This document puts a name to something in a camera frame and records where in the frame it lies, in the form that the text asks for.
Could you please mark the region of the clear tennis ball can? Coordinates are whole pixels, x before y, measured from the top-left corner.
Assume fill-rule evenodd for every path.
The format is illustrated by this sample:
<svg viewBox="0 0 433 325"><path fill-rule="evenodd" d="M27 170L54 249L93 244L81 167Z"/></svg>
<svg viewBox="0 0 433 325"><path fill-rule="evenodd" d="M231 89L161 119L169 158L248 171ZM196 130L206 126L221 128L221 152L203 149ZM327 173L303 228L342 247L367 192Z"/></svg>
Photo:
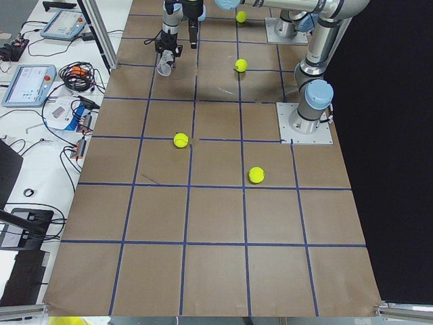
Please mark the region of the clear tennis ball can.
<svg viewBox="0 0 433 325"><path fill-rule="evenodd" d="M158 74L163 77L169 77L172 73L174 63L175 57L173 52L171 50L164 50L156 67Z"/></svg>

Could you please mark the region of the far tennis ball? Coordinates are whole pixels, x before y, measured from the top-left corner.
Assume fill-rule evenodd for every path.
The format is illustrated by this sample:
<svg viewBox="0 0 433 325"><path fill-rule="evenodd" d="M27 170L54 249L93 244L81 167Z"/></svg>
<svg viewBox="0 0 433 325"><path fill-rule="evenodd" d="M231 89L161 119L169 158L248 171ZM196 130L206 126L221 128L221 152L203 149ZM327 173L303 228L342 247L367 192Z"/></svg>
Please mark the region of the far tennis ball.
<svg viewBox="0 0 433 325"><path fill-rule="evenodd" d="M235 19L236 19L236 21L237 21L238 23L243 24L243 23L246 22L247 17L248 17L248 16L247 16L247 13L246 13L245 11L243 11L243 10L239 10L239 11L237 12L237 14L236 14Z"/></svg>

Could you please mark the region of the centre-left tennis ball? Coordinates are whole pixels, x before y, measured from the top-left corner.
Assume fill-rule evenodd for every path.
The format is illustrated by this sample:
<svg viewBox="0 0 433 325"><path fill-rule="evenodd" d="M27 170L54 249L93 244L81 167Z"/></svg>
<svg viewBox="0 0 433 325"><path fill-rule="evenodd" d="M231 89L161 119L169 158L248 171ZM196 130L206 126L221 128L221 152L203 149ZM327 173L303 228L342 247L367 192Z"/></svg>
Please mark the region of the centre-left tennis ball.
<svg viewBox="0 0 433 325"><path fill-rule="evenodd" d="M185 133L176 133L173 143L177 148L185 148L189 144L189 136Z"/></svg>

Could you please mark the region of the near right tennis ball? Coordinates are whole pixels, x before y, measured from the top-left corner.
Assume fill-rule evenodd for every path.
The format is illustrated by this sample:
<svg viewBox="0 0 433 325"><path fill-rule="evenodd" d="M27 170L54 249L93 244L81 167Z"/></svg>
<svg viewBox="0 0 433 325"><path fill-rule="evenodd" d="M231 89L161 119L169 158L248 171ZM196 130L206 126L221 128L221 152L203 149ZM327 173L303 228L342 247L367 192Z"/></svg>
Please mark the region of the near right tennis ball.
<svg viewBox="0 0 433 325"><path fill-rule="evenodd" d="M265 171L261 167L252 167L248 172L248 179L253 184L261 183L265 179Z"/></svg>

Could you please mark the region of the far teach pendant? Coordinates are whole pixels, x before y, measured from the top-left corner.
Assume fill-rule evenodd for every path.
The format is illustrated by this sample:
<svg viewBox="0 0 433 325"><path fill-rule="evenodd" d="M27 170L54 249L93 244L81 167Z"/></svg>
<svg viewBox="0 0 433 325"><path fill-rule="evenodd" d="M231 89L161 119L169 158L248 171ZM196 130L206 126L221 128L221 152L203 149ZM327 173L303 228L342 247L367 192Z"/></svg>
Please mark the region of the far teach pendant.
<svg viewBox="0 0 433 325"><path fill-rule="evenodd" d="M86 24L81 12L62 9L50 19L40 35L46 39L72 41L80 35Z"/></svg>

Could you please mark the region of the teach pendant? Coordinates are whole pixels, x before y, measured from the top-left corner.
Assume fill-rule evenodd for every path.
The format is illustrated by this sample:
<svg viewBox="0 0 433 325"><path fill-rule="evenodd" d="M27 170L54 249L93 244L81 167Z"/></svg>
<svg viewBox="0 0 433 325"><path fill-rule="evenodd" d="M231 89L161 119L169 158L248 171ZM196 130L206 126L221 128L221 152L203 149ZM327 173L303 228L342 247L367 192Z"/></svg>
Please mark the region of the teach pendant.
<svg viewBox="0 0 433 325"><path fill-rule="evenodd" d="M72 41L80 35L86 24L81 12L62 9L50 19L40 35L46 39Z"/></svg>
<svg viewBox="0 0 433 325"><path fill-rule="evenodd" d="M57 69L53 64L19 65L1 105L6 108L41 107L48 97L56 74Z"/></svg>

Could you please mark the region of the white paper with device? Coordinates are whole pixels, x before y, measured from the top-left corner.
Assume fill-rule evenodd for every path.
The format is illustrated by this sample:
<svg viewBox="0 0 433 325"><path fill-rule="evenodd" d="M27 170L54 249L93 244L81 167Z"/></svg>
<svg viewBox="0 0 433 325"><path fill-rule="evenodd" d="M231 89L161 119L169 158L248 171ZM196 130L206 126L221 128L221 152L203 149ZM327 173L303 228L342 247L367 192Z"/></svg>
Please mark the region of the white paper with device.
<svg viewBox="0 0 433 325"><path fill-rule="evenodd" d="M48 100L43 116L50 129L76 131L78 123L88 110L77 97L62 96Z"/></svg>

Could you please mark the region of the orange grey adapter box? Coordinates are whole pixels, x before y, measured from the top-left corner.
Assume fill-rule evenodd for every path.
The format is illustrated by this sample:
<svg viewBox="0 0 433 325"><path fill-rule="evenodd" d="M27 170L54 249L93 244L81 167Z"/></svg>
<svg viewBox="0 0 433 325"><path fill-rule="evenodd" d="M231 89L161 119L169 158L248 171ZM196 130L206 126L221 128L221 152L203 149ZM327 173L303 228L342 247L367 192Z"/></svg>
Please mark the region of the orange grey adapter box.
<svg viewBox="0 0 433 325"><path fill-rule="evenodd" d="M81 159L85 154L85 149L87 147L87 140L85 138L82 138L78 140L72 149L72 152L70 154L71 159Z"/></svg>

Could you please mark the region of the near teach pendant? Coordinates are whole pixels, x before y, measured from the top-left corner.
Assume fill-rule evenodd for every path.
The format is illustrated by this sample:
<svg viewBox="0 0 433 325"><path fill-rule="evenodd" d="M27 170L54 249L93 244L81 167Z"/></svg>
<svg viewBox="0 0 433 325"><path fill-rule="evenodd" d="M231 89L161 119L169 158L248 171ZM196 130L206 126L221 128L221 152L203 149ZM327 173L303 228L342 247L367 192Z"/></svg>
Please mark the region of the near teach pendant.
<svg viewBox="0 0 433 325"><path fill-rule="evenodd" d="M57 69L53 64L19 65L1 105L6 108L41 107L48 97L56 74Z"/></svg>

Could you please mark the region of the black power brick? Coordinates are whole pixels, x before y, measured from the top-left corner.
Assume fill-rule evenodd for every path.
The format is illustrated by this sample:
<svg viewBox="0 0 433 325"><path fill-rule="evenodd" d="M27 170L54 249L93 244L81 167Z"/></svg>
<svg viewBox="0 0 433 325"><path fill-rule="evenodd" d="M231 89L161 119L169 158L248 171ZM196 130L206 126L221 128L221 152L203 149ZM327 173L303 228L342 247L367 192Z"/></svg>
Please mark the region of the black power brick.
<svg viewBox="0 0 433 325"><path fill-rule="evenodd" d="M1 46L1 60L4 62L18 62L29 44L28 39L18 38L11 43Z"/></svg>

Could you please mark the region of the brown paper table cover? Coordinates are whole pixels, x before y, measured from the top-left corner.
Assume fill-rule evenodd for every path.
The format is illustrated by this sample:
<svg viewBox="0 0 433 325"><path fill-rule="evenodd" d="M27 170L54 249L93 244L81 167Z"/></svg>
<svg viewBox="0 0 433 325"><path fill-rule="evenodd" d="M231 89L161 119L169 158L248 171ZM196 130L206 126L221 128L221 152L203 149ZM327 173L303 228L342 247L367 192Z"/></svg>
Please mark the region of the brown paper table cover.
<svg viewBox="0 0 433 325"><path fill-rule="evenodd" d="M44 297L53 316L371 316L380 303L337 137L283 144L304 45L267 43L276 9L206 2L173 73L134 1ZM248 69L235 71L243 58ZM185 148L176 133L189 136ZM265 179L253 184L252 167Z"/></svg>

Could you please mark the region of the yellow object at bottom edge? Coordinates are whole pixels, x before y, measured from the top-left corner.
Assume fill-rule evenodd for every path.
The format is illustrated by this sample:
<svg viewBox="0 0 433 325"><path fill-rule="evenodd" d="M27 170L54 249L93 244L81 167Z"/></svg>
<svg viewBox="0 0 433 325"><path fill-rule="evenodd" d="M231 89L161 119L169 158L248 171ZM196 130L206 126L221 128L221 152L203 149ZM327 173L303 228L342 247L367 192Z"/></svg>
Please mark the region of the yellow object at bottom edge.
<svg viewBox="0 0 433 325"><path fill-rule="evenodd" d="M87 322L76 316L62 316L62 317L51 317L49 325L87 325Z"/></svg>

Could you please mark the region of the aluminium frame post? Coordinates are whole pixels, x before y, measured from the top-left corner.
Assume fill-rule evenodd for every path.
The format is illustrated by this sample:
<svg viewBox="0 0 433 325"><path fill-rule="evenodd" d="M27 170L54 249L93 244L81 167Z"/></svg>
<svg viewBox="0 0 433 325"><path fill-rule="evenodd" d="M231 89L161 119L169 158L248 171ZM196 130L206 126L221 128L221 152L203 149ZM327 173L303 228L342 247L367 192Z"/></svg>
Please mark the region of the aluminium frame post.
<svg viewBox="0 0 433 325"><path fill-rule="evenodd" d="M108 73L111 73L118 67L118 58L97 3L95 0L77 0L77 3L89 25Z"/></svg>

